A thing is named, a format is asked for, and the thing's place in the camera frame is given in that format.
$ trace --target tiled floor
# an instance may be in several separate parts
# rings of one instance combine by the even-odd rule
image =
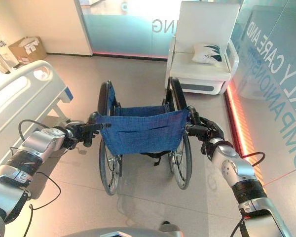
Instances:
[[[165,62],[54,55],[46,60],[74,95],[71,103],[59,105],[71,119],[85,121],[97,110],[100,85],[109,79],[122,106],[161,104]],[[201,116],[224,128],[226,140],[231,141],[222,95],[186,93],[185,98]],[[154,167],[154,161],[146,156],[129,155],[123,159],[118,194],[112,197],[105,193],[99,175],[100,139],[97,136],[91,148],[79,144],[80,152],[75,149],[61,158],[51,177],[61,186],[62,194],[50,206],[34,212],[28,236],[60,237],[113,226],[158,229],[164,220],[180,226],[186,237],[230,236],[241,217],[237,202],[219,171],[201,154],[197,139],[190,139],[193,172],[187,190],[177,187],[166,159]],[[57,189],[47,182],[40,199],[30,203],[39,206],[55,195]],[[30,215],[27,205],[20,217],[7,225],[6,237],[22,236]]]

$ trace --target wheelchair handle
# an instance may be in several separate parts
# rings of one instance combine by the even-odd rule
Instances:
[[[191,112],[191,123],[193,125],[201,126],[202,125],[201,119],[196,109],[193,106],[188,106],[187,109]]]

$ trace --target white wall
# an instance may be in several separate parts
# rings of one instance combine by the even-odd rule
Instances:
[[[49,53],[91,55],[75,0],[6,0],[26,36],[40,36]]]
[[[8,44],[12,44],[25,36],[22,26],[6,0],[0,0],[0,35]]]

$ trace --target wheelchair wheel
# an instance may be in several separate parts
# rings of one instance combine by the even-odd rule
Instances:
[[[170,169],[180,189],[187,189],[192,175],[192,156],[189,139],[186,133],[183,134],[178,148],[170,153]]]
[[[103,139],[99,150],[99,166],[102,184],[108,195],[116,193],[121,172],[121,155],[112,155]]]

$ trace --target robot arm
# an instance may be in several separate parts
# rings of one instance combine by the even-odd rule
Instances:
[[[66,128],[45,128],[32,133],[17,152],[0,166],[0,237],[5,224],[14,221],[25,202],[30,198],[26,190],[39,167],[53,152],[67,148],[72,150],[78,142],[92,143],[94,133],[101,129],[95,124],[94,113],[87,124],[71,122]]]
[[[203,142],[201,152],[221,171],[232,188],[243,216],[240,231],[244,237],[290,237],[291,234],[262,184],[253,166],[240,158],[233,146],[224,140],[223,131],[214,122],[201,118],[193,107],[186,130]]]

